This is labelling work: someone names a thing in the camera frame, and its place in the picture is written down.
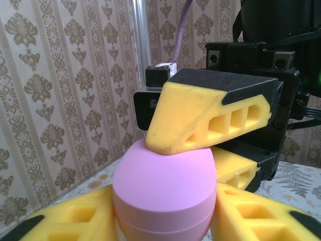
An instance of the pink container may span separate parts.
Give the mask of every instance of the pink container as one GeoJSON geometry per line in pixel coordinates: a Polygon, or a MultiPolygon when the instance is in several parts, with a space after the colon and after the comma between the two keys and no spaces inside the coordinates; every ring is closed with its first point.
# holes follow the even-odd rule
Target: pink container
{"type": "Polygon", "coordinates": [[[216,201],[210,148],[172,156],[134,143],[113,177],[119,226],[129,241],[200,241],[216,201]]]}

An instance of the rectangular cutout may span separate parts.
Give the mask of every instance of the rectangular cutout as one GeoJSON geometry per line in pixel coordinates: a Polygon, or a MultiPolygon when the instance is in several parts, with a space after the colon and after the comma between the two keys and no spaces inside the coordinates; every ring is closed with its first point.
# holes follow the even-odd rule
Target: rectangular cutout
{"type": "Polygon", "coordinates": [[[236,206],[241,216],[246,219],[271,219],[275,218],[272,212],[258,203],[244,203],[236,206]]]}
{"type": "Polygon", "coordinates": [[[244,109],[239,109],[231,113],[230,132],[237,131],[243,127],[244,109]]]}
{"type": "Polygon", "coordinates": [[[252,227],[260,241],[301,241],[288,227],[283,225],[252,227]]]}
{"type": "Polygon", "coordinates": [[[238,180],[236,177],[232,178],[231,180],[228,180],[226,184],[232,186],[232,187],[238,187],[238,180]]]}
{"type": "Polygon", "coordinates": [[[225,133],[226,129],[226,115],[220,115],[217,117],[214,117],[209,122],[209,138],[216,138],[225,133]]]}
{"type": "Polygon", "coordinates": [[[77,241],[80,233],[51,233],[49,234],[49,241],[77,241]]]}
{"type": "Polygon", "coordinates": [[[94,216],[97,207],[90,206],[73,206],[70,207],[63,219],[59,223],[78,223],[78,222],[90,222],[94,216]]]}
{"type": "Polygon", "coordinates": [[[230,190],[228,188],[224,189],[224,193],[227,194],[227,195],[237,195],[236,192],[234,192],[234,191],[232,191],[232,190],[230,190]]]}
{"type": "Polygon", "coordinates": [[[240,174],[239,184],[238,184],[239,188],[242,188],[243,186],[248,185],[252,181],[254,177],[252,173],[253,173],[252,170],[249,170],[240,174]]]}
{"type": "Polygon", "coordinates": [[[196,135],[195,134],[192,134],[185,142],[186,145],[194,145],[196,144],[196,135]]]}
{"type": "Polygon", "coordinates": [[[247,112],[246,126],[258,123],[261,117],[261,108],[258,104],[251,105],[247,112]]]}

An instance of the table surface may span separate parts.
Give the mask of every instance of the table surface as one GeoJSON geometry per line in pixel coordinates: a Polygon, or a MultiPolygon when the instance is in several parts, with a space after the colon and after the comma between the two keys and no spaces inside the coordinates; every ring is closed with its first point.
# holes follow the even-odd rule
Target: table surface
{"type": "MultiPolygon", "coordinates": [[[[91,192],[112,183],[121,159],[115,161],[54,204],[91,192]]],[[[263,181],[256,194],[295,206],[321,222],[321,169],[280,162],[272,181],[263,181]]],[[[212,240],[210,232],[203,241],[212,240]]]]}

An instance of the black cable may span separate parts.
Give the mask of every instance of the black cable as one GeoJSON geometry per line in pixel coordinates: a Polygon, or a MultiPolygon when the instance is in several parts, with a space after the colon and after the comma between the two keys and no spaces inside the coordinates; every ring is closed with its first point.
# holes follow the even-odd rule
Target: black cable
{"type": "Polygon", "coordinates": [[[310,128],[315,126],[320,126],[321,120],[318,119],[312,119],[305,122],[296,122],[291,123],[287,125],[288,130],[298,130],[298,129],[304,129],[304,128],[310,128]]]}
{"type": "Polygon", "coordinates": [[[293,112],[314,119],[304,122],[291,123],[287,126],[288,130],[297,130],[321,125],[321,109],[309,108],[297,102],[293,106],[293,112]]]}
{"type": "MultiPolygon", "coordinates": [[[[241,0],[241,8],[245,2],[245,0],[241,0]]],[[[232,26],[232,36],[233,36],[233,42],[239,42],[239,37],[241,35],[241,32],[243,31],[243,24],[242,24],[242,15],[241,10],[236,16],[236,19],[234,21],[234,24],[232,26]]]]}

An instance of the patterned wallpaper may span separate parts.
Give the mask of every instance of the patterned wallpaper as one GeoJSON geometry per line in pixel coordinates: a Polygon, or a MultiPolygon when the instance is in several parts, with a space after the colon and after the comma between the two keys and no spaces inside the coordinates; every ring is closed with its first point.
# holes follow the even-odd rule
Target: patterned wallpaper
{"type": "Polygon", "coordinates": [[[142,138],[129,2],[1,0],[0,233],[142,138]]]}
{"type": "MultiPolygon", "coordinates": [[[[145,0],[150,56],[153,64],[170,60],[185,0],[145,0]]],[[[205,44],[230,42],[240,1],[194,0],[189,11],[179,68],[206,67],[205,44]]],[[[310,107],[321,108],[321,99],[311,97],[310,107]]],[[[321,127],[290,131],[282,160],[321,168],[321,127]]]]}

